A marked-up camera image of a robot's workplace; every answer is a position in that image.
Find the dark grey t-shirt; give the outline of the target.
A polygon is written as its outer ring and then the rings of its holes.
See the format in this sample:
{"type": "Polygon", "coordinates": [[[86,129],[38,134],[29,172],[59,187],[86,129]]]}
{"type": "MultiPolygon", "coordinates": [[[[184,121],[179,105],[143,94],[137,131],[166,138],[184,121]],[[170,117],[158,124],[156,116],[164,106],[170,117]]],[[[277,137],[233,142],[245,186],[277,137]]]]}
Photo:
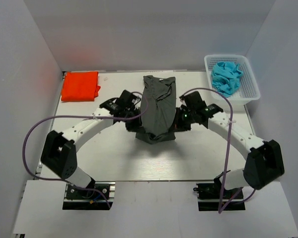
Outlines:
{"type": "Polygon", "coordinates": [[[158,78],[152,75],[143,77],[143,96],[147,102],[141,102],[142,128],[136,133],[136,139],[148,144],[175,140],[170,131],[176,114],[176,78],[158,78]]]}

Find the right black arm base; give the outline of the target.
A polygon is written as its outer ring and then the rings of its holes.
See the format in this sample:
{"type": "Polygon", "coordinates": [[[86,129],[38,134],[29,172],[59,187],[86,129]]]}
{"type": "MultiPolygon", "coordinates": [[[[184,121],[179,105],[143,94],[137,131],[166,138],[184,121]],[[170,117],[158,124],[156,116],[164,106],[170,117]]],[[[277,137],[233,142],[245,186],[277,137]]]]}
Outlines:
{"type": "MultiPolygon", "coordinates": [[[[197,183],[193,188],[197,194],[198,210],[202,211],[218,211],[220,201],[220,189],[214,183],[197,183]]],[[[225,211],[244,211],[245,204],[243,202],[243,192],[239,194],[225,207],[225,211]]]]}

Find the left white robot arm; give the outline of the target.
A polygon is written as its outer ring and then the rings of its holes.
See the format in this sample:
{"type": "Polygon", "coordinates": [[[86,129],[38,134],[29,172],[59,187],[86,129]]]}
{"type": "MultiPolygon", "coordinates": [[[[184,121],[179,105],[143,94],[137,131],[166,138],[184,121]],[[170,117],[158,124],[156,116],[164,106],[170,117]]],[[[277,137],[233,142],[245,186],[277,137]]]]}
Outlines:
{"type": "Polygon", "coordinates": [[[109,99],[78,124],[62,131],[48,133],[41,162],[59,179],[78,187],[85,198],[94,195],[95,180],[77,165],[77,152],[95,135],[117,122],[134,121],[141,117],[136,103],[141,99],[127,90],[119,98],[109,99]]]}

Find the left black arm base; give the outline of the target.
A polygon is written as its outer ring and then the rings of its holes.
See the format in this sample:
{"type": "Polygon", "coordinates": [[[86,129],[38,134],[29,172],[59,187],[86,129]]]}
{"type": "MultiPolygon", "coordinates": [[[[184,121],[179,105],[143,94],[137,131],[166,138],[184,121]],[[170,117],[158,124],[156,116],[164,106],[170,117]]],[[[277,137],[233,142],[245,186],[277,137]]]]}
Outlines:
{"type": "MultiPolygon", "coordinates": [[[[97,182],[94,186],[107,199],[110,206],[114,201],[115,182],[97,182]]],[[[83,191],[76,189],[72,184],[66,186],[63,210],[110,210],[106,200],[96,191],[83,191]]]]}

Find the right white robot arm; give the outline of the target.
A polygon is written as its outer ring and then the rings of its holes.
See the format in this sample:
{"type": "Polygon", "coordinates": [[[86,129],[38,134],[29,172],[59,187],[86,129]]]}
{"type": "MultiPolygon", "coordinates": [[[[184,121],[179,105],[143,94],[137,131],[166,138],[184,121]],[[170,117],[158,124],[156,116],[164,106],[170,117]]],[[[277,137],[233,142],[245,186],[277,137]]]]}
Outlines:
{"type": "Polygon", "coordinates": [[[261,190],[285,173],[278,142],[265,141],[247,132],[233,122],[221,107],[207,105],[197,91],[180,96],[180,100],[184,104],[176,111],[176,131],[190,130],[194,123],[203,125],[225,139],[245,159],[244,168],[222,172],[214,179],[217,196],[225,198],[233,189],[246,186],[261,190]]]}

